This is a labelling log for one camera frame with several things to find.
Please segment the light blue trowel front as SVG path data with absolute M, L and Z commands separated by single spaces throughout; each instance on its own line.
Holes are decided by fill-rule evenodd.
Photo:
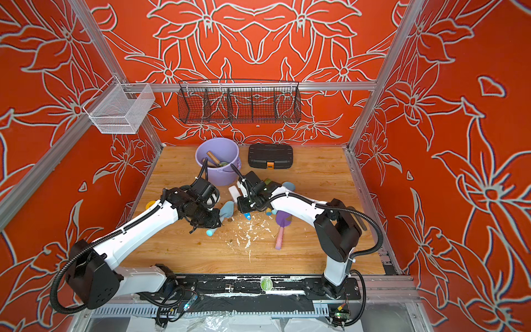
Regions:
M 210 228 L 206 231 L 206 235 L 209 237 L 212 237 L 214 233 L 223 225 L 223 222 L 226 219 L 229 219 L 233 216 L 235 211 L 235 202 L 228 201 L 226 202 L 223 207 L 220 209 L 219 213 L 219 222 L 214 228 Z

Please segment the yellow square spade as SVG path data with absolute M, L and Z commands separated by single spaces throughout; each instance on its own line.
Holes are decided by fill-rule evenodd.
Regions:
M 217 166 L 217 167 L 221 167 L 222 166 L 222 162 L 211 152 L 211 151 L 208 151 L 207 152 L 207 156 L 212 160 L 212 162 Z

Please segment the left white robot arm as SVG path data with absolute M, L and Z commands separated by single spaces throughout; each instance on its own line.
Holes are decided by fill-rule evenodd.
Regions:
M 185 220 L 193 230 L 221 226 L 216 204 L 219 190 L 204 178 L 192 185 L 164 189 L 160 199 L 135 219 L 91 243 L 80 240 L 66 264 L 54 277 L 49 300 L 54 311 L 73 314 L 95 309 L 121 295 L 160 293 L 175 288 L 175 273 L 163 264 L 125 268 L 121 264 L 140 245 L 176 221 Z

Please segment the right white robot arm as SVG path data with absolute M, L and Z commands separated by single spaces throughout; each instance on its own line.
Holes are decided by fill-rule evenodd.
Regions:
M 309 199 L 274 181 L 266 183 L 254 172 L 243 175 L 235 166 L 232 169 L 236 171 L 237 184 L 243 190 L 243 195 L 238 198 L 240 212 L 263 212 L 270 208 L 286 212 L 314 227 L 326 255 L 322 283 L 329 293 L 344 288 L 358 257 L 377 253 L 383 246 L 384 235 L 378 223 L 365 213 L 345 206 L 342 201 Z M 373 228 L 377 237 L 376 243 L 364 250 L 356 248 L 364 231 L 361 219 Z

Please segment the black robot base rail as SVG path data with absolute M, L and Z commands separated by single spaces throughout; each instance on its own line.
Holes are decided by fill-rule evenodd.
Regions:
M 262 277 L 270 277 L 273 289 L 261 290 Z M 356 278 L 347 278 L 339 292 L 323 287 L 322 275 L 177 275 L 162 289 L 141 292 L 141 300 L 162 304 L 170 310 L 184 309 L 192 301 L 188 313 L 265 313 L 328 315 L 331 307 L 362 299 Z

